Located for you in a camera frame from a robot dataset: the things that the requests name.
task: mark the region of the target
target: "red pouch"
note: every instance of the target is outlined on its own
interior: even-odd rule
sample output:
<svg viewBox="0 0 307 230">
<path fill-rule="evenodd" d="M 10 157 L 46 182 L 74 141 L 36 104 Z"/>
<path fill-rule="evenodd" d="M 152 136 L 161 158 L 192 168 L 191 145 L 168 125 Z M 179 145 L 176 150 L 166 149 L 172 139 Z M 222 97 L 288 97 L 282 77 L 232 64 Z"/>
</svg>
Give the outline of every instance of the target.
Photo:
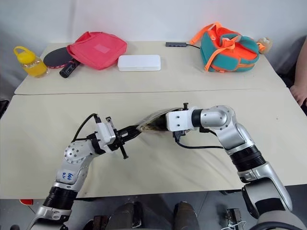
<svg viewBox="0 0 307 230">
<path fill-rule="evenodd" d="M 126 42 L 103 32 L 85 32 L 75 43 L 67 46 L 74 59 L 98 70 L 113 65 L 126 49 Z"/>
</svg>

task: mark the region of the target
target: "table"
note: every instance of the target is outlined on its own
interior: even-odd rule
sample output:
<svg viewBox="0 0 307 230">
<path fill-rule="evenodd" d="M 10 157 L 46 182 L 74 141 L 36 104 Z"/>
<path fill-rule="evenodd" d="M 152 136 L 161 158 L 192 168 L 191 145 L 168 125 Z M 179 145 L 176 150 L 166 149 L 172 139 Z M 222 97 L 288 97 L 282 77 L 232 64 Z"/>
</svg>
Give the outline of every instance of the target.
<svg viewBox="0 0 307 230">
<path fill-rule="evenodd" d="M 307 119 L 287 88 L 159 93 L 15 95 L 0 120 L 1 198 L 45 198 L 63 152 L 91 113 L 111 116 L 117 128 L 162 108 L 226 104 L 249 131 L 285 185 L 305 184 Z M 92 133 L 94 122 L 79 137 Z M 187 145 L 218 145 L 214 135 L 189 132 Z M 79 197 L 239 189 L 222 149 L 183 149 L 170 132 L 142 133 L 119 151 L 92 162 Z"/>
<path fill-rule="evenodd" d="M 42 54 L 67 44 L 50 44 Z M 79 66 L 67 79 L 51 69 L 40 79 L 26 77 L 15 94 L 178 92 L 236 89 L 276 89 L 285 84 L 261 55 L 251 71 L 205 72 L 200 51 L 194 47 L 165 47 L 165 42 L 128 42 L 126 54 L 159 54 L 160 71 L 120 72 L 116 65 L 105 70 Z"/>
</svg>

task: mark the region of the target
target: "white container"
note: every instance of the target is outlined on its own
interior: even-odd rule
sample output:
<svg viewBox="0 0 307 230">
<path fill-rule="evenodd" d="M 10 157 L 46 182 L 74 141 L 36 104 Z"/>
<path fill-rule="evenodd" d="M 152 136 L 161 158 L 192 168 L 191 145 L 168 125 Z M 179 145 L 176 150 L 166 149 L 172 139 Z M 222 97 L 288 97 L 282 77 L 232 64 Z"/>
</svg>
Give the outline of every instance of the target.
<svg viewBox="0 0 307 230">
<path fill-rule="evenodd" d="M 119 71 L 157 71 L 161 69 L 159 55 L 122 55 L 118 58 Z"/>
</svg>

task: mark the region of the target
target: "black paddle handle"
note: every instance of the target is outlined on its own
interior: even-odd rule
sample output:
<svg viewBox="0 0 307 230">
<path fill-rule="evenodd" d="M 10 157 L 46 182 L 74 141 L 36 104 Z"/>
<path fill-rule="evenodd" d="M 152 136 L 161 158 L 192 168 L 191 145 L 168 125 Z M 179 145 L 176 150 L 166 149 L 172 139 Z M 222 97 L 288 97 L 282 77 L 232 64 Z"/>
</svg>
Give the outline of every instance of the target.
<svg viewBox="0 0 307 230">
<path fill-rule="evenodd" d="M 68 78 L 68 76 L 77 68 L 77 66 L 80 64 L 79 61 L 76 59 L 72 59 L 69 61 L 69 63 L 59 72 L 59 74 L 63 78 Z"/>
</svg>

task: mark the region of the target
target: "person's hand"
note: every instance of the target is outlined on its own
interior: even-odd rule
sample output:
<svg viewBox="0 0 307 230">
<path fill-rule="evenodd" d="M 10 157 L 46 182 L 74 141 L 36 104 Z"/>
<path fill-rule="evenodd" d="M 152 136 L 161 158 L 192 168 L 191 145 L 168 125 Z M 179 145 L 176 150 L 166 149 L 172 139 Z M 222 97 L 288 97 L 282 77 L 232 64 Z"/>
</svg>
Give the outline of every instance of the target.
<svg viewBox="0 0 307 230">
<path fill-rule="evenodd" d="M 299 104 L 299 106 L 302 106 L 304 103 L 304 100 L 307 99 L 307 87 L 301 87 L 297 85 L 293 85 L 290 88 L 290 92 Z"/>
</svg>

